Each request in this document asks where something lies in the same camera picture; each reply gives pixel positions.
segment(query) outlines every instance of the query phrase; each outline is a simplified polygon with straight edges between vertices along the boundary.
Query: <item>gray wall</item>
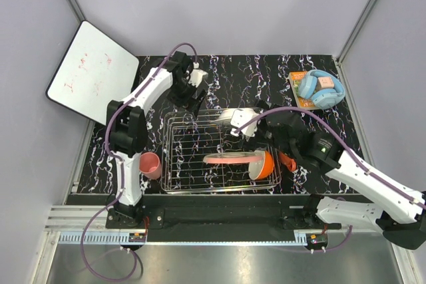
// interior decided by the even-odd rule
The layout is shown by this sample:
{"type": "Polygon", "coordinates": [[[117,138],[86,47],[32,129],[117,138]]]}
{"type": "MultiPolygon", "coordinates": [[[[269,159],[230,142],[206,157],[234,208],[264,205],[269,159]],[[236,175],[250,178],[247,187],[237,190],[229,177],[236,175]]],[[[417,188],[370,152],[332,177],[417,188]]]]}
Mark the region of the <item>gray wall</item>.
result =
{"type": "Polygon", "coordinates": [[[78,0],[135,55],[189,41],[202,54],[338,54],[367,0],[78,0]]]}
{"type": "MultiPolygon", "coordinates": [[[[426,190],[425,17],[425,0],[379,0],[343,62],[376,166],[421,191],[426,190]]],[[[426,245],[415,254],[424,270],[426,245]]]]}
{"type": "Polygon", "coordinates": [[[0,0],[0,274],[27,283],[87,123],[45,89],[77,29],[65,0],[0,0]]]}

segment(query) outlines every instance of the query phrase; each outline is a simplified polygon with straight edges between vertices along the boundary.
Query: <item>black marble mat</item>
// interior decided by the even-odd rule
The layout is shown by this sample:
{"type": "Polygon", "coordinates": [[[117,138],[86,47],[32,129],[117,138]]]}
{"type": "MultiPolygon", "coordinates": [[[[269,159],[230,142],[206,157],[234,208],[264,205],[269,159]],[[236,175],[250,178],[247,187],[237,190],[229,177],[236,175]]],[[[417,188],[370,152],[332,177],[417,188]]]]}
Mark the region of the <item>black marble mat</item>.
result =
{"type": "MultiPolygon", "coordinates": [[[[140,70],[158,57],[140,57],[140,70]]],[[[292,71],[321,69],[337,75],[331,56],[325,55],[249,55],[249,56],[201,56],[200,68],[209,73],[204,87],[208,88],[202,108],[236,108],[253,106],[256,99],[263,99],[283,106],[295,106],[293,92],[286,77],[292,71]]],[[[148,73],[139,72],[138,82],[148,73]]],[[[164,116],[177,110],[166,99],[158,100],[146,115],[149,140],[146,151],[156,152],[161,158],[164,116]]],[[[314,111],[322,117],[345,142],[362,156],[359,141],[344,100],[332,109],[314,111]]],[[[302,120],[312,130],[323,130],[308,116],[302,120]]],[[[103,148],[105,129],[96,124],[78,193],[109,194],[115,192],[115,162],[108,158],[103,148]]],[[[157,182],[141,179],[146,193],[159,192],[157,182]]],[[[300,193],[354,193],[345,184],[299,167],[296,172],[283,170],[282,183],[274,189],[277,194],[300,193]]]]}

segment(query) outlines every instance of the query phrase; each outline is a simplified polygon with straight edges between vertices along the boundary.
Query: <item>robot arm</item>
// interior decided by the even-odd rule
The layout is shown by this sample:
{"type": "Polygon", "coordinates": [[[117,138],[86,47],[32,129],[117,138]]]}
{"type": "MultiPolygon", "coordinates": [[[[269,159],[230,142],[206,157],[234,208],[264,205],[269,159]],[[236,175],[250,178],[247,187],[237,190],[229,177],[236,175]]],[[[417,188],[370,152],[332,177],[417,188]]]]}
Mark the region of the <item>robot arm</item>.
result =
{"type": "MultiPolygon", "coordinates": [[[[257,107],[271,110],[278,106],[260,101],[257,107]]],[[[254,114],[252,109],[239,109],[234,112],[231,125],[240,128],[257,117],[258,114],[254,114]]],[[[320,220],[372,229],[407,249],[417,249],[426,240],[426,210],[418,205],[425,204],[424,193],[403,186],[356,156],[367,168],[367,171],[363,170],[354,162],[353,150],[345,150],[329,133],[309,132],[299,114],[269,112],[269,115],[253,121],[241,131],[234,129],[235,135],[239,132],[248,138],[246,147],[253,149],[258,142],[267,142],[294,158],[304,168],[341,181],[373,202],[361,204],[311,196],[300,213],[308,225],[320,220]],[[391,187],[371,174],[377,174],[391,187]],[[408,200],[398,191],[414,200],[408,200]]]]}
{"type": "Polygon", "coordinates": [[[207,73],[198,69],[198,64],[193,63],[186,54],[175,52],[158,71],[160,62],[154,64],[144,81],[126,98],[122,101],[111,101],[107,111],[108,122],[118,108],[133,99],[113,123],[110,149],[124,161],[124,172],[117,170],[118,190],[122,189],[123,173],[124,188],[115,210],[135,221],[138,220],[137,204],[142,197],[139,158],[148,139],[145,115],[152,105],[168,92],[167,99],[175,106],[183,107],[196,116],[206,95],[206,91],[202,90],[197,98],[193,97],[207,73]]]}

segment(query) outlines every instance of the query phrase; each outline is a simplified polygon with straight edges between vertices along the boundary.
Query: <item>metal floor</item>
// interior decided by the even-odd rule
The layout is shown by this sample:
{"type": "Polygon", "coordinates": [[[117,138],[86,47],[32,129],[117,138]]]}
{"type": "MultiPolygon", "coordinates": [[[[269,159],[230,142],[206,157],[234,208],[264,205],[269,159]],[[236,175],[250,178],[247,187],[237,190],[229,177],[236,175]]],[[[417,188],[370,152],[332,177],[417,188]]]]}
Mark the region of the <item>metal floor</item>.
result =
{"type": "MultiPolygon", "coordinates": [[[[343,234],[330,234],[330,239],[334,246],[343,234]]],[[[87,258],[94,261],[112,248],[88,245],[87,258]]],[[[284,252],[277,247],[153,245],[137,253],[142,272],[138,265],[133,279],[125,283],[402,283],[389,242],[372,233],[353,234],[340,250],[315,255],[284,252]]],[[[132,266],[133,258],[123,252],[114,252],[93,265],[102,275],[115,278],[125,276],[132,266]]],[[[86,269],[78,272],[82,268],[78,245],[58,245],[47,283],[106,283],[86,269]]]]}

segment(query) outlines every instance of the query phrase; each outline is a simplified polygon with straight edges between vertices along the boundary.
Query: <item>orange handle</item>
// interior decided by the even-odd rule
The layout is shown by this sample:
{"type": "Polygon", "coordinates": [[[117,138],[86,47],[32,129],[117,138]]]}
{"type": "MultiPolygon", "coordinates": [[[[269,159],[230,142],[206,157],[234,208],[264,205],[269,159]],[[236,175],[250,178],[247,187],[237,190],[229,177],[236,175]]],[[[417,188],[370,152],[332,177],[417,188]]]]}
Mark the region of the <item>orange handle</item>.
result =
{"type": "Polygon", "coordinates": [[[296,161],[294,161],[293,159],[289,158],[288,156],[286,156],[284,153],[280,152],[278,154],[278,157],[280,158],[280,162],[285,165],[287,167],[287,169],[290,172],[294,172],[296,171],[297,168],[297,164],[296,161]]]}

